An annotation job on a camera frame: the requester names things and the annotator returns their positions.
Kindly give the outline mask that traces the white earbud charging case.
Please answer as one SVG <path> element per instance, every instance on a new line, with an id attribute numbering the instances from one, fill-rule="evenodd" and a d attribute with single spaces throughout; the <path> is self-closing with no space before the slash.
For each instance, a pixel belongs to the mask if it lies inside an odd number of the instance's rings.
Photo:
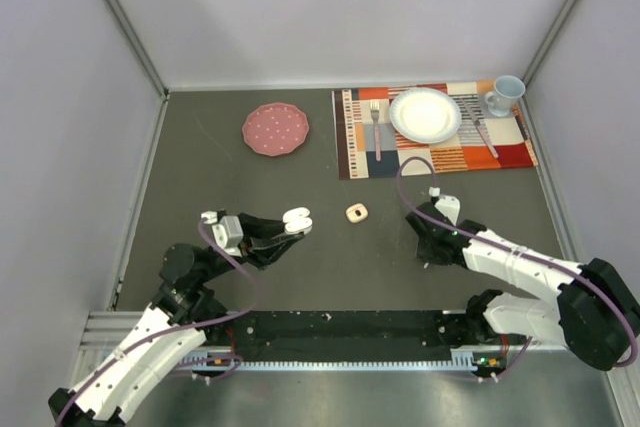
<path id="1" fill-rule="evenodd" d="M 349 206 L 345 211 L 347 220 L 352 224 L 364 221 L 368 217 L 368 209 L 362 203 L 356 203 Z"/>

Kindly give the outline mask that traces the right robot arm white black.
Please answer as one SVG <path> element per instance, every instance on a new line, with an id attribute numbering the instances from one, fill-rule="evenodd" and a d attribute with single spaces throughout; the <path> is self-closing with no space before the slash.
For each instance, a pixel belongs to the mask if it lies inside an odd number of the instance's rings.
<path id="1" fill-rule="evenodd" d="M 609 371 L 638 353 L 639 303 L 617 270 L 544 256 L 471 220 L 459 221 L 455 197 L 433 197 L 405 217 L 416 233 L 417 258 L 458 265 L 525 292 L 487 289 L 467 303 L 469 335 L 488 343 L 519 335 L 567 348 L 588 366 Z"/>

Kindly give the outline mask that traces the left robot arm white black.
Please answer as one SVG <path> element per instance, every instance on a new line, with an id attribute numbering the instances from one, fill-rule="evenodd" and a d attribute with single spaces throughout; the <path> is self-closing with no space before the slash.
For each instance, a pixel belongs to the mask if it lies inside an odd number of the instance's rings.
<path id="1" fill-rule="evenodd" d="M 276 220 L 224 210 L 201 213 L 204 247 L 177 243 L 164 254 L 158 292 L 140 319 L 87 377 L 59 388 L 48 405 L 58 426 L 124 426 L 141 401 L 191 351 L 216 343 L 233 321 L 256 303 L 231 312 L 207 284 L 228 272 L 241 274 L 260 290 L 249 266 L 275 263 L 313 226 L 310 211 L 298 207 Z"/>

